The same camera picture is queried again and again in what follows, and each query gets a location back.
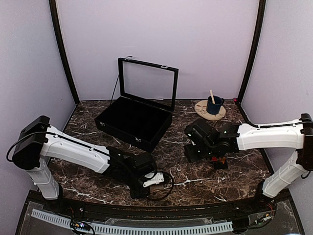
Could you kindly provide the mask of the argyle patterned sock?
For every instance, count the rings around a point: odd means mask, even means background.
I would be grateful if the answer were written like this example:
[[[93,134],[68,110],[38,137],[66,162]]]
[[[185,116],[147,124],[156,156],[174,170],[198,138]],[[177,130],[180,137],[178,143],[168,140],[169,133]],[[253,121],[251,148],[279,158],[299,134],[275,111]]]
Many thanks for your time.
[[[213,167],[214,167],[215,170],[218,170],[218,169],[228,169],[227,158],[225,156],[223,156],[223,157],[215,157],[215,156],[213,156],[211,158],[211,162],[212,162]]]

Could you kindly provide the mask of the brown ribbed sock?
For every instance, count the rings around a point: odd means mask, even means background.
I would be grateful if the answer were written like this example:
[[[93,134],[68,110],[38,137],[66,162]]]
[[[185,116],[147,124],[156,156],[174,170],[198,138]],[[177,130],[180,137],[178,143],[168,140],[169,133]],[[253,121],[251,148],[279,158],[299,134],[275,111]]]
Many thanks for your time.
[[[160,183],[157,185],[149,186],[150,194],[153,196],[165,195],[169,191],[169,184]]]

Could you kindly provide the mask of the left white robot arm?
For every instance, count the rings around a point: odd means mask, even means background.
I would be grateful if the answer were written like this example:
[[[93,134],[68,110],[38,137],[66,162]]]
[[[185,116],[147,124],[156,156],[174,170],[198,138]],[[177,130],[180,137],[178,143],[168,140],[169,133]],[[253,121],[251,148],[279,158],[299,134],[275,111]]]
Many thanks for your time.
[[[66,213],[69,203],[62,187],[53,178],[44,157],[74,163],[126,184],[133,199],[146,198],[150,187],[164,183],[150,153],[135,155],[114,147],[94,145],[71,137],[50,125],[49,117],[40,116],[21,130],[6,158],[25,170],[43,197],[58,213]]]

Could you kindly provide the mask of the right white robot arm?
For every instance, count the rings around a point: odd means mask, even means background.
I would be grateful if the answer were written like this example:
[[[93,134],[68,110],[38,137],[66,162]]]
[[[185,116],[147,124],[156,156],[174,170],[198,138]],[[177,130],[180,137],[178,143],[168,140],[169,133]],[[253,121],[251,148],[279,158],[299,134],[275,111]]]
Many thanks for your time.
[[[285,187],[313,170],[313,121],[309,114],[288,122],[256,125],[225,125],[220,131],[202,119],[188,125],[185,135],[192,141],[184,146],[189,162],[209,159],[215,168],[225,168],[226,154],[259,148],[293,148],[291,157],[270,177],[258,185],[250,200],[250,209],[261,212]]]

